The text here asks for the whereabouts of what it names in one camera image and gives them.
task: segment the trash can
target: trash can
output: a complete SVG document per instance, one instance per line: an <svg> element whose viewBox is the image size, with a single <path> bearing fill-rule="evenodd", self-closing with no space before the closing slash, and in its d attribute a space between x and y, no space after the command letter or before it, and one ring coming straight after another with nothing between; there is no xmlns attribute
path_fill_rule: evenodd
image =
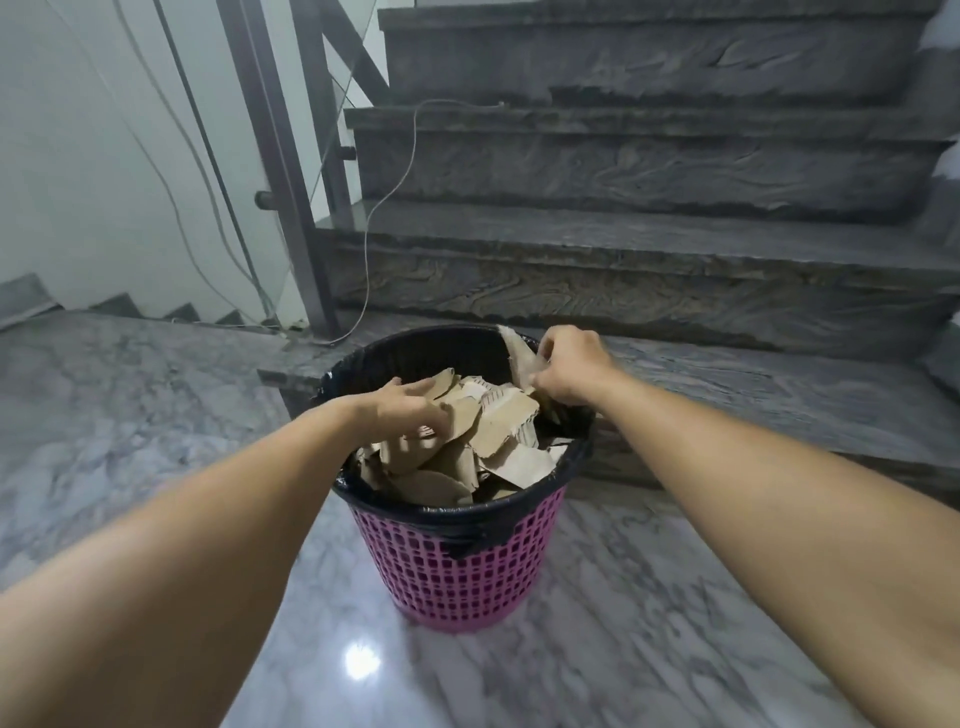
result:
<svg viewBox="0 0 960 728"><path fill-rule="evenodd" d="M537 342L524 336L531 349ZM394 376L416 381L453 367L493 384L510 381L499 331L459 324L417 328L358 350L324 375L313 406L370 392ZM511 496L456 508L396 501L374 490L351 456L334 492L350 506L397 608L444 632L470 632L509 615L533 586L566 483L592 449L593 413L556 407L559 423L538 422L551 436L573 438L556 469Z"/></svg>

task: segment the person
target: person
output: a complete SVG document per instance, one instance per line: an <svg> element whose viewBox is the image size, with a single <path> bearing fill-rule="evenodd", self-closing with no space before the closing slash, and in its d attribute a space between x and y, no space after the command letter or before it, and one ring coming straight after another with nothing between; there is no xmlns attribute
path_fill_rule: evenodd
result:
<svg viewBox="0 0 960 728"><path fill-rule="evenodd" d="M960 515L621 371L551 328L536 386L611 420L744 589L876 726L960 724ZM216 726L348 454L446 415L343 397L186 477L0 596L0 725Z"/></svg>

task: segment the person's left hand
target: person's left hand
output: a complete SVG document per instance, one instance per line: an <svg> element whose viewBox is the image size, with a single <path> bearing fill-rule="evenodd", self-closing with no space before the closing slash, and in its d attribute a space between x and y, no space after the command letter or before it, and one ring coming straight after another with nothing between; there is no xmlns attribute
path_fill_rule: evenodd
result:
<svg viewBox="0 0 960 728"><path fill-rule="evenodd" d="M342 398L355 408L360 445L409 435L423 426L445 434L450 427L449 414L423 396L432 386L432 378L402 384L395 376L375 392Z"/></svg>

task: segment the plastic bag liner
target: plastic bag liner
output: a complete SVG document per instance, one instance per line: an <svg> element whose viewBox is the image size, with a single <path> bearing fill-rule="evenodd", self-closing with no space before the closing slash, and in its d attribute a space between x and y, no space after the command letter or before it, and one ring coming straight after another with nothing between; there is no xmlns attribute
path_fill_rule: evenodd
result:
<svg viewBox="0 0 960 728"><path fill-rule="evenodd" d="M535 339L523 339L531 349L537 349ZM416 328L381 339L340 361L323 376L311 406L379 389L394 376L413 382L447 367L461 376L481 376L492 384L510 381L507 347L496 328L480 324ZM566 485L592 453L593 413L559 403L555 407L560 424L540 414L538 431L546 436L573 438L573 442L552 474L511 496L457 508L397 501L374 490L360 477L353 456L337 475L333 490L355 509L406 523L442 539L444 553L456 560L502 546L514 534L517 523Z"/></svg>

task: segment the marble floor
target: marble floor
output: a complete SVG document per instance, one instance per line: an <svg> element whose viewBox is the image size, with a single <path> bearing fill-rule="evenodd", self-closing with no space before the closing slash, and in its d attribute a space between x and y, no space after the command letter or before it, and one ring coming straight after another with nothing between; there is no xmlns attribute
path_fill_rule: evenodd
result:
<svg viewBox="0 0 960 728"><path fill-rule="evenodd" d="M263 334L59 313L0 333L0 588L281 425ZM405 621L347 507L304 545L228 728L867 723L662 495L568 500L531 596L449 637Z"/></svg>

